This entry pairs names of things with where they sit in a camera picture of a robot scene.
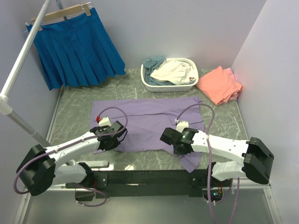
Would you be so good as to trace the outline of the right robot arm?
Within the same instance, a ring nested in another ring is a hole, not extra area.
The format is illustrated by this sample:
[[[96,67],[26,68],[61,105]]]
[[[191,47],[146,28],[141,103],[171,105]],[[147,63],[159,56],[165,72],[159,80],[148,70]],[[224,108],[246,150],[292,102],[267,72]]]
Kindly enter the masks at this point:
[[[168,127],[160,140],[173,146],[177,155],[211,153],[229,159],[211,167],[211,176],[218,181],[246,177],[258,184],[269,183],[274,155],[259,138],[232,140],[188,127],[181,132]]]

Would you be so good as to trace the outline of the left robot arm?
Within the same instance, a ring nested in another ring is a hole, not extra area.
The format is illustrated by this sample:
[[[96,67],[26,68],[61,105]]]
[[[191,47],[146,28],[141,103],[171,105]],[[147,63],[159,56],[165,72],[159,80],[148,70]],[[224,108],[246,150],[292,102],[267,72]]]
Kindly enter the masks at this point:
[[[127,129],[119,121],[110,126],[92,128],[84,135],[51,147],[33,146],[17,168],[17,180],[21,180],[27,192],[38,196],[53,185],[75,183],[91,187],[95,174],[85,162],[67,166],[72,159],[97,150],[109,151],[120,145]]]

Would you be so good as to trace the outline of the purple t shirt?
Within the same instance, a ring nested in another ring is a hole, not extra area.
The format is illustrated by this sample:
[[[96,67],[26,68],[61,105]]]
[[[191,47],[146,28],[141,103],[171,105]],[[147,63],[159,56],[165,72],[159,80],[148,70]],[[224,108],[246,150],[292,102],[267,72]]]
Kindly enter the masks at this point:
[[[173,147],[160,140],[163,131],[175,129],[175,119],[187,121],[190,128],[203,131],[204,123],[197,96],[184,98],[154,98],[93,101],[90,127],[98,125],[97,116],[109,117],[111,123],[121,122],[127,126],[128,134],[117,147],[121,152],[159,150],[173,154]]]

